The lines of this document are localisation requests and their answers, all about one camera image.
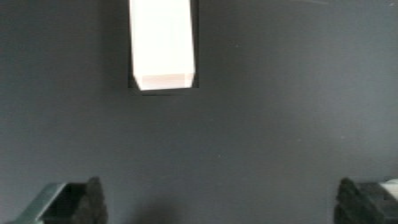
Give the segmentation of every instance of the dark gray background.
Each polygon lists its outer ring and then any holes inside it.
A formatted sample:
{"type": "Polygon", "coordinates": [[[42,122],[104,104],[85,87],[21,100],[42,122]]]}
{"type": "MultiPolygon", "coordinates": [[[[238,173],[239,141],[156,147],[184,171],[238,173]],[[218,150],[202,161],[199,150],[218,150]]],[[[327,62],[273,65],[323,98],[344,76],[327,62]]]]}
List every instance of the dark gray background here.
{"type": "Polygon", "coordinates": [[[1,0],[0,222],[97,175],[113,224],[332,223],[341,177],[398,175],[392,3],[200,0],[200,85],[149,97],[126,0],[1,0]]]}

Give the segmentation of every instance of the white rectangular block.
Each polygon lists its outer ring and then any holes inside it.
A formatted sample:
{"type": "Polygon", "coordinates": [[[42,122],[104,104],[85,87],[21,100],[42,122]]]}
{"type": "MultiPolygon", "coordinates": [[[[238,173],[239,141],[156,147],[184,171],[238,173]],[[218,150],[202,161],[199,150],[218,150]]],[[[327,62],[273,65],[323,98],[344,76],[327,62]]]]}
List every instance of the white rectangular block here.
{"type": "Polygon", "coordinates": [[[380,183],[380,186],[398,200],[398,179],[380,183]]]}
{"type": "Polygon", "coordinates": [[[191,87],[190,0],[129,0],[133,76],[140,90],[191,87]]]}

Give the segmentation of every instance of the white block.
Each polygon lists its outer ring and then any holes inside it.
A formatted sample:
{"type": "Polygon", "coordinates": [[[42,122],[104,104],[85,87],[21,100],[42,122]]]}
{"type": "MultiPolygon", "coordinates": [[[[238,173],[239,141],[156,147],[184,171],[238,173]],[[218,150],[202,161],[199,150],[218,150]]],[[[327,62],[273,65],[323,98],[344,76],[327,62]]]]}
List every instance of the white block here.
{"type": "Polygon", "coordinates": [[[385,183],[380,183],[380,186],[398,200],[398,179],[389,180],[385,183]]]}
{"type": "Polygon", "coordinates": [[[129,0],[133,76],[140,90],[191,87],[190,0],[129,0]]]}

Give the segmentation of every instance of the dark surface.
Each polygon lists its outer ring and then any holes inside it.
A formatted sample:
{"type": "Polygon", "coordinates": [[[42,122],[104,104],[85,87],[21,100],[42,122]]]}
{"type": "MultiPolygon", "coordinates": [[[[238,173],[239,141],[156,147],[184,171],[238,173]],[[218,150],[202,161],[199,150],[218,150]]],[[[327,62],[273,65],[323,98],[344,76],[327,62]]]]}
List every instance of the dark surface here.
{"type": "Polygon", "coordinates": [[[390,4],[200,0],[199,89],[142,97],[126,1],[1,0],[0,222],[96,175],[113,224],[330,224],[341,177],[398,175],[390,4]]]}

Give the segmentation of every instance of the gray wall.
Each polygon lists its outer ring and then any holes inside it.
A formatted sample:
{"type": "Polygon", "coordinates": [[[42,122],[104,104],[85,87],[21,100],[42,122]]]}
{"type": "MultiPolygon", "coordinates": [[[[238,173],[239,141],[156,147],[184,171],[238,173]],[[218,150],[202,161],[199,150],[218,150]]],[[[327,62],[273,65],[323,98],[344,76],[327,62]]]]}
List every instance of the gray wall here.
{"type": "Polygon", "coordinates": [[[200,85],[126,88],[126,0],[0,1],[0,222],[97,175],[110,223],[332,223],[398,175],[398,2],[200,0],[200,85]]]}

